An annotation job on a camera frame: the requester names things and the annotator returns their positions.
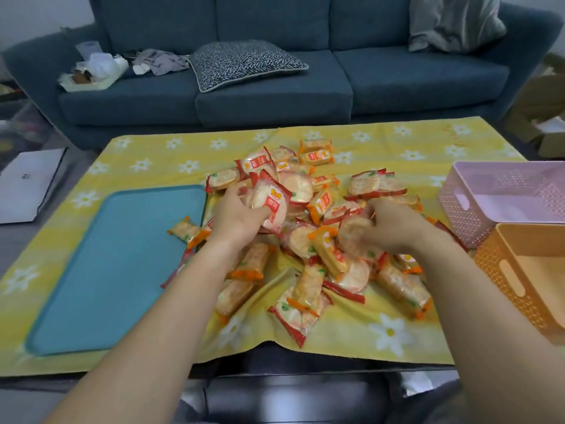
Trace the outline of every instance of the hand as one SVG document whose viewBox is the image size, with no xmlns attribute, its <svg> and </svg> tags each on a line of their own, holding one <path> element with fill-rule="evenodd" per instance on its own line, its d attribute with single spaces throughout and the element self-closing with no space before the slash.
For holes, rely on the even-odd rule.
<svg viewBox="0 0 565 424">
<path fill-rule="evenodd" d="M 413 254 L 429 240 L 449 237 L 407 205 L 374 198 L 367 210 L 375 213 L 375 226 L 363 234 L 363 241 L 393 254 Z"/>
<path fill-rule="evenodd" d="M 253 241 L 263 222 L 271 216 L 268 207 L 247 208 L 232 185 L 218 202 L 210 241 L 227 243 L 235 253 Z"/>
</svg>

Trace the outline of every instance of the sofa cushion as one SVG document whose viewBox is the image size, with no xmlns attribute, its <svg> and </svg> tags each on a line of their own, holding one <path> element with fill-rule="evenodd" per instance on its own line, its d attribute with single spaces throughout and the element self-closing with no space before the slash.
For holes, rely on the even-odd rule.
<svg viewBox="0 0 565 424">
<path fill-rule="evenodd" d="M 262 40 L 208 43 L 190 56 L 190 64 L 200 92 L 250 78 L 308 70 L 297 57 Z"/>
<path fill-rule="evenodd" d="M 216 0 L 221 41 L 265 40 L 285 50 L 328 49 L 329 0 Z"/>
<path fill-rule="evenodd" d="M 217 40 L 214 0 L 99 0 L 114 52 L 187 55 Z"/>
<path fill-rule="evenodd" d="M 410 0 L 332 0 L 329 47 L 334 50 L 408 42 Z"/>
<path fill-rule="evenodd" d="M 498 97 L 509 69 L 473 56 L 409 53 L 406 46 L 334 53 L 353 88 L 353 114 L 458 107 Z"/>
<path fill-rule="evenodd" d="M 339 124 L 350 120 L 353 91 L 329 50 L 292 52 L 310 68 L 237 84 L 196 97 L 206 127 Z"/>
<path fill-rule="evenodd" d="M 61 93 L 61 109 L 74 125 L 198 125 L 194 72 L 149 74 L 118 80 L 106 90 Z"/>
</svg>

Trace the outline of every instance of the forearm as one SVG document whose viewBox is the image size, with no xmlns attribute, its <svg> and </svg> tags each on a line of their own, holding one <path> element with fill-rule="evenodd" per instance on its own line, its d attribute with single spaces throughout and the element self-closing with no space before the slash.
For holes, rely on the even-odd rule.
<svg viewBox="0 0 565 424">
<path fill-rule="evenodd" d="M 227 244 L 206 244 L 48 422 L 168 422 L 234 260 Z"/>
<path fill-rule="evenodd" d="M 558 350 L 448 238 L 413 251 L 473 409 L 493 422 L 561 422 Z"/>
</svg>

